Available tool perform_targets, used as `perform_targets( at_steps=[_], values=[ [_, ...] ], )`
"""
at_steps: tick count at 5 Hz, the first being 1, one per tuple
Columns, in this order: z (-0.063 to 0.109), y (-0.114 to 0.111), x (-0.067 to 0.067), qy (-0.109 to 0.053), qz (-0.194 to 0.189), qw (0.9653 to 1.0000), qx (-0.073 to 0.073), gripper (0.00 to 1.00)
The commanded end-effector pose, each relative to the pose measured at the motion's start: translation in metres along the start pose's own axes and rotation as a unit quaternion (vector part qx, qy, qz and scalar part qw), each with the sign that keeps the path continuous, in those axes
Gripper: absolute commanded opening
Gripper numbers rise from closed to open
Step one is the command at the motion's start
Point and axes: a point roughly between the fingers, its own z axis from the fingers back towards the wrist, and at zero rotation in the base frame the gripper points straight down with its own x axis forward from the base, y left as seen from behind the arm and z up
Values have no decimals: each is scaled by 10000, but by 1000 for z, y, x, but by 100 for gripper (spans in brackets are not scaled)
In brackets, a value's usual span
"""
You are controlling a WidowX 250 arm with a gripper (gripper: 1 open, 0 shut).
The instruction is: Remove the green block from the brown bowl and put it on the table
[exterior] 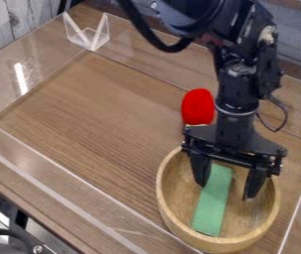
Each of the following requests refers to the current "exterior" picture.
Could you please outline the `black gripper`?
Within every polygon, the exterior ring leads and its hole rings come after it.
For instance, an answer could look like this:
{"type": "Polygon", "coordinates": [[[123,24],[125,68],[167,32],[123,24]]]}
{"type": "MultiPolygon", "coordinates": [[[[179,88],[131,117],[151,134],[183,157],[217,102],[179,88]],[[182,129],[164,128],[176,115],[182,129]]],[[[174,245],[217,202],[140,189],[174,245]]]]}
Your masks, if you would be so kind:
{"type": "Polygon", "coordinates": [[[215,106],[211,124],[186,124],[182,150],[190,157],[195,183],[203,188],[213,160],[249,169],[242,199],[255,198],[266,177],[278,176],[286,149],[263,138],[253,126],[258,103],[247,107],[215,106]]]}

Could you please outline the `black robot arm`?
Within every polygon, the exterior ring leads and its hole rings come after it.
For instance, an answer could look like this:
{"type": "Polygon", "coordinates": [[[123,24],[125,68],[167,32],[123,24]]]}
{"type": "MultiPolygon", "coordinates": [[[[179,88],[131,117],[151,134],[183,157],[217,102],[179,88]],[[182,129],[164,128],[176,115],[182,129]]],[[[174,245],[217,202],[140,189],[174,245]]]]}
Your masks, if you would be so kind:
{"type": "Polygon", "coordinates": [[[176,53],[196,38],[207,39],[219,82],[214,125],[183,129],[182,151],[199,186],[207,184],[211,163],[247,169],[242,197],[254,198],[281,171],[286,149],[254,130],[262,100],[274,101],[282,71],[277,62],[278,33],[273,16],[257,0],[154,0],[151,8],[179,41],[167,45],[152,32],[131,0],[116,0],[142,37],[159,51],[176,53]]]}

